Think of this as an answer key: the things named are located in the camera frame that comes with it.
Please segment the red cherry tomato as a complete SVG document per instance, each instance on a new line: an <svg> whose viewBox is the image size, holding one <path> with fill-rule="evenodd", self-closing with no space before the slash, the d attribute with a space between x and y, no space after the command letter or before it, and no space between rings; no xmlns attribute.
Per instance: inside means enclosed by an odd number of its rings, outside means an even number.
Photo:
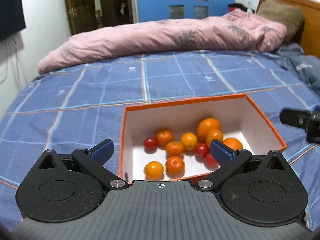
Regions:
<svg viewBox="0 0 320 240"><path fill-rule="evenodd" d="M209 153L209 148L208 146L206 145L206 143L204 142L199 142L196 146L195 146L195 154L198 156L198 157L202 157L204 158L206 156L206 154Z"/></svg>
<svg viewBox="0 0 320 240"><path fill-rule="evenodd" d="M207 153L207 154L204 156L204 164L205 164L208 168L216 168L216 167L218 167L217 161L210 155L210 153Z"/></svg>
<svg viewBox="0 0 320 240"><path fill-rule="evenodd" d="M143 146L147 151L151 151L157 148L157 140L154 137L147 137L143 141Z"/></svg>

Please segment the yellow orange kumquat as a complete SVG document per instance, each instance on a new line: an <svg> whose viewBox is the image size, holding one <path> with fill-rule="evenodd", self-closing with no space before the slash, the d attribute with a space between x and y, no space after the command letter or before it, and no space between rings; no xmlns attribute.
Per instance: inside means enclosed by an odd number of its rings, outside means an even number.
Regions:
<svg viewBox="0 0 320 240"><path fill-rule="evenodd" d="M150 180L159 180L163 176L164 168L158 161L151 161L144 167L144 174Z"/></svg>
<svg viewBox="0 0 320 240"><path fill-rule="evenodd" d="M186 151L192 151L197 145L197 137L194 133L184 133L181 136L180 142Z"/></svg>
<svg viewBox="0 0 320 240"><path fill-rule="evenodd" d="M206 137L206 144L208 147L210 147L210 144L213 140L223 142L223 133L218 129L212 129L209 131Z"/></svg>

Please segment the large orange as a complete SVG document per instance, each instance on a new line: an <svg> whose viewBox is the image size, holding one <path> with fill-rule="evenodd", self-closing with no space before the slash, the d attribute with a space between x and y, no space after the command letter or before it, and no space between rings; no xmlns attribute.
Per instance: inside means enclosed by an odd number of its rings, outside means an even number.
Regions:
<svg viewBox="0 0 320 240"><path fill-rule="evenodd" d="M196 135L200 142L205 142L207 134L212 129L220 130L220 122L214 118L205 118L199 122L196 128Z"/></svg>

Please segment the mandarin orange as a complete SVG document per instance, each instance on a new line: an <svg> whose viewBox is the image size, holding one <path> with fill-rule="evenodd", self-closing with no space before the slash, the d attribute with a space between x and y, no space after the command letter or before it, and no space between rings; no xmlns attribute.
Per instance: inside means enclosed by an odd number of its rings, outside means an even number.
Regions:
<svg viewBox="0 0 320 240"><path fill-rule="evenodd" d="M184 173L185 164L181 157L169 157L165 163L166 173L170 177L180 176Z"/></svg>
<svg viewBox="0 0 320 240"><path fill-rule="evenodd" d="M161 128L156 133L156 140L160 146L166 146L173 141L173 134L168 128Z"/></svg>

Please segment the orange inside box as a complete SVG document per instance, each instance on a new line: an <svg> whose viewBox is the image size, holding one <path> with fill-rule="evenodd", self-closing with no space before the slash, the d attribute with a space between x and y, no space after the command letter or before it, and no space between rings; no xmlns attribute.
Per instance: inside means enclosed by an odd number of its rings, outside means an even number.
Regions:
<svg viewBox="0 0 320 240"><path fill-rule="evenodd" d="M236 138L226 138L222 141L223 144L225 144L226 146L228 146L229 148L231 148L232 150L236 151L240 148L243 148L242 143L236 139Z"/></svg>

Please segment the small mandarin in box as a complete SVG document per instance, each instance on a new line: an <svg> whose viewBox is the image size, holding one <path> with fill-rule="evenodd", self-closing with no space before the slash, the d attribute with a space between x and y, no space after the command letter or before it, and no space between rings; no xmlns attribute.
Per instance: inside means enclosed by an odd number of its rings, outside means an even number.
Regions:
<svg viewBox="0 0 320 240"><path fill-rule="evenodd" d="M180 142L169 142L165 151L169 157L180 157L184 154L184 146Z"/></svg>

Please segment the blue plaid bed sheet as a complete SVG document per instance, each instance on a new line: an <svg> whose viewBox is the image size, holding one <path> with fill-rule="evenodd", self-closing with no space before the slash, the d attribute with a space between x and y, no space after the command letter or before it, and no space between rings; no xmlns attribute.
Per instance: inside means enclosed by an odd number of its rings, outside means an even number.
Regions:
<svg viewBox="0 0 320 240"><path fill-rule="evenodd" d="M69 153L111 138L119 145L124 107L160 100L248 93L287 144L284 156L308 191L308 226L319 227L319 146L280 123L284 107L310 109L319 97L275 63L249 51L144 54L81 64L37 77L1 120L1 222L13 228L20 182L46 148Z"/></svg>

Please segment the orange cardboard shoe box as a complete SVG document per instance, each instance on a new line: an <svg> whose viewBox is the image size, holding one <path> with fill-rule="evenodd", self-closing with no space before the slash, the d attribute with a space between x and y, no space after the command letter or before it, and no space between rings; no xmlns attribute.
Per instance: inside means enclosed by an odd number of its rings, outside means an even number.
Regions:
<svg viewBox="0 0 320 240"><path fill-rule="evenodd" d="M118 162L118 176L129 183L147 180L145 166L165 165L170 153L178 153L185 168L180 174L163 171L164 180L204 177L217 169L204 159L196 145L212 139L231 141L253 154L287 147L267 116L247 94L214 96L125 107Z"/></svg>

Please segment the grey blue crumpled blanket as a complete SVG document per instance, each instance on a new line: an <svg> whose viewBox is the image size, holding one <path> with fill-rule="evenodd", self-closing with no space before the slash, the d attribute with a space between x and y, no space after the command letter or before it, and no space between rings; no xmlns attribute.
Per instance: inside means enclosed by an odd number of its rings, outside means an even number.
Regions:
<svg viewBox="0 0 320 240"><path fill-rule="evenodd" d="M283 44L272 54L276 64L289 70L319 96L319 58L305 55L297 43Z"/></svg>

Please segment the brown pillow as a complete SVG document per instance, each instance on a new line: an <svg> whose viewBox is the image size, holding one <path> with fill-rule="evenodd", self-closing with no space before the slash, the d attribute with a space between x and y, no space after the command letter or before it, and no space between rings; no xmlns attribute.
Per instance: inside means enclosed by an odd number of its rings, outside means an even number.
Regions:
<svg viewBox="0 0 320 240"><path fill-rule="evenodd" d="M304 22L304 16L298 7L275 1L263 1L256 15L285 25L287 27L285 42L292 40Z"/></svg>

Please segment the pink floral duvet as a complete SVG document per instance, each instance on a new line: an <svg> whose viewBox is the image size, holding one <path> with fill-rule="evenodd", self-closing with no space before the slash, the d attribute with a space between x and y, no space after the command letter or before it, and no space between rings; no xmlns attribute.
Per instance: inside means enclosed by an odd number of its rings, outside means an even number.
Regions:
<svg viewBox="0 0 320 240"><path fill-rule="evenodd" d="M45 74L103 59L163 51L272 52L286 35L284 24L240 9L200 20L169 19L104 27L69 37L39 62L38 71Z"/></svg>

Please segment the wooden headboard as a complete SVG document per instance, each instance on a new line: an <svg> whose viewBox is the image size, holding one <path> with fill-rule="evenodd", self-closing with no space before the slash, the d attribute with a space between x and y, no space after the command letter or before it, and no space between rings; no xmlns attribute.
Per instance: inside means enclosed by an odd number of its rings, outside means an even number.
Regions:
<svg viewBox="0 0 320 240"><path fill-rule="evenodd" d="M312 0L260 0L257 15L287 27L285 42L319 57L319 3Z"/></svg>

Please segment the black clothes on headboard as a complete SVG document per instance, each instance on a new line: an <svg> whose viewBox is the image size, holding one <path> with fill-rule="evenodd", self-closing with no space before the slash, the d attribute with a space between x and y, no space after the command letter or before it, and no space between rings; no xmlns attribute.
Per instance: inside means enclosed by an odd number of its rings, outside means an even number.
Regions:
<svg viewBox="0 0 320 240"><path fill-rule="evenodd" d="M255 10L244 6L242 3L231 3L231 4L227 5L227 8L228 8L228 12L232 12L235 9L240 9L240 10L245 11L247 13L253 13L253 14L255 13Z"/></svg>

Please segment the brown wooden door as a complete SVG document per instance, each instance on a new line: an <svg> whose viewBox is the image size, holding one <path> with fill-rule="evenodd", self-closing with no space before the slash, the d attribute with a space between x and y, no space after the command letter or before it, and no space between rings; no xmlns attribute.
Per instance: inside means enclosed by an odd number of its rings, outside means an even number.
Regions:
<svg viewBox="0 0 320 240"><path fill-rule="evenodd" d="M94 0L65 0L71 35L97 29Z"/></svg>

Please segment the black wall television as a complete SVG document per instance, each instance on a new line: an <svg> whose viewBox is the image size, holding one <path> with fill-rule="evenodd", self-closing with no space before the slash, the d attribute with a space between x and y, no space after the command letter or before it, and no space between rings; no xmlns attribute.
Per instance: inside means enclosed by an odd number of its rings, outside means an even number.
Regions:
<svg viewBox="0 0 320 240"><path fill-rule="evenodd" d="M25 28L22 0L0 0L0 40Z"/></svg>

